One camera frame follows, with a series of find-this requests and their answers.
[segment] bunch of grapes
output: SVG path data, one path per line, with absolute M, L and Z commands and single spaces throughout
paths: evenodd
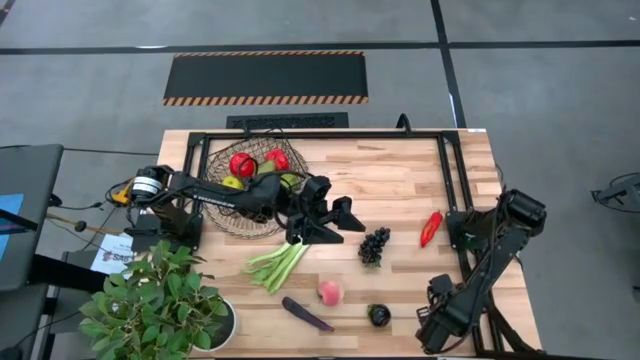
M 365 236 L 365 240 L 360 244 L 358 256 L 362 258 L 362 263 L 366 267 L 380 267 L 382 259 L 382 248 L 391 237 L 391 229 L 380 228 L 373 234 Z

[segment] gray floor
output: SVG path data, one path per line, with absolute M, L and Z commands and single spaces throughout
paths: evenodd
M 450 41 L 640 39 L 634 0 L 441 0 Z M 435 41 L 426 0 L 17 0 L 0 48 Z M 0 56 L 0 145 L 157 151 L 167 128 L 220 128 L 227 115 L 346 110 L 353 127 L 452 127 L 438 50 L 366 51 L 367 105 L 164 108 L 171 55 Z M 510 187 L 543 201 L 545 232 L 524 251 L 544 348 L 636 359 L 640 352 L 640 223 L 596 206 L 589 190 L 638 171 L 640 48 L 455 50 L 469 127 L 488 128 Z M 70 205 L 153 157 L 65 153 L 56 193 Z M 64 213 L 101 224 L 110 208 Z M 111 227 L 125 225 L 117 211 Z M 39 252 L 84 246 L 47 225 Z M 75 359 L 79 340 L 56 345 Z

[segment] wooden table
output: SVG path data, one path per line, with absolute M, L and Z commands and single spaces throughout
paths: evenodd
M 159 164 L 182 169 L 189 132 L 165 132 Z M 474 205 L 492 207 L 500 184 L 487 133 L 460 130 L 460 138 Z M 230 143 L 232 141 L 215 140 L 211 151 Z M 382 267 L 365 269 L 357 256 L 364 234 L 343 232 L 344 244 L 312 246 L 282 289 L 275 296 L 269 296 L 264 288 L 252 285 L 242 269 L 247 259 L 278 248 L 284 241 L 283 233 L 261 240 L 240 240 L 205 222 L 198 255 L 208 263 L 197 270 L 216 276 L 216 280 L 208 280 L 207 285 L 218 287 L 239 317 L 237 335 L 215 355 L 424 356 L 420 342 L 414 338 L 419 328 L 415 311 L 427 303 L 428 281 L 442 273 L 448 273 L 454 282 L 461 281 L 446 226 L 438 230 L 426 248 L 418 245 L 427 217 L 436 210 L 448 210 L 436 142 L 431 139 L 305 139 L 291 140 L 291 145 L 309 163 L 310 172 L 331 179 L 333 187 L 327 197 L 330 202 L 345 195 L 353 198 L 353 213 L 367 226 L 367 233 L 381 226 L 391 228 Z M 462 204 L 452 149 L 448 149 L 448 154 L 458 204 Z M 194 158 L 195 170 L 198 157 Z M 345 294 L 341 305 L 326 307 L 320 303 L 315 289 L 323 280 L 335 280 L 343 286 Z M 530 345 L 540 348 L 524 277 L 517 263 L 507 268 L 493 287 L 493 293 L 498 308 L 513 328 Z M 280 305 L 284 296 L 305 305 L 336 331 L 320 333 L 293 317 Z M 390 325 L 377 329 L 369 324 L 365 309 L 371 303 L 389 306 Z M 490 349 L 487 327 L 485 323 L 483 335 L 485 346 Z M 471 339 L 452 354 L 473 355 Z M 194 352 L 192 356 L 212 355 Z

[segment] white flower pot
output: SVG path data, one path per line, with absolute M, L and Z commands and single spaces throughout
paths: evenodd
M 222 301 L 224 301 L 225 304 L 227 304 L 227 307 L 231 310 L 231 313 L 229 315 L 231 317 L 233 317 L 233 327 L 231 328 L 231 332 L 229 333 L 229 336 L 224 340 L 224 342 L 222 342 L 222 344 L 220 344 L 218 346 L 215 346 L 215 347 L 213 347 L 213 348 L 211 348 L 209 350 L 200 349 L 199 347 L 193 345 L 194 349 L 196 349 L 196 350 L 198 350 L 200 352 L 214 352 L 216 350 L 222 349 L 235 336 L 236 329 L 238 328 L 238 316 L 236 314 L 236 310 L 233 308 L 233 305 L 231 305 L 231 303 L 229 303 L 227 300 L 222 299 Z

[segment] round wire basket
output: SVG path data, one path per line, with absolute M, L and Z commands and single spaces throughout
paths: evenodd
M 275 149 L 281 149 L 287 155 L 290 171 L 308 173 L 309 167 L 306 161 L 284 136 L 272 138 L 256 135 L 209 155 L 205 180 L 220 184 L 225 177 L 233 175 L 229 169 L 229 163 L 233 155 L 239 152 L 249 154 L 258 164 L 262 164 L 265 162 L 267 153 Z M 274 219 L 258 224 L 242 217 L 233 209 L 212 204 L 203 204 L 203 206 L 211 221 L 219 229 L 242 239 L 259 239 L 283 230 Z

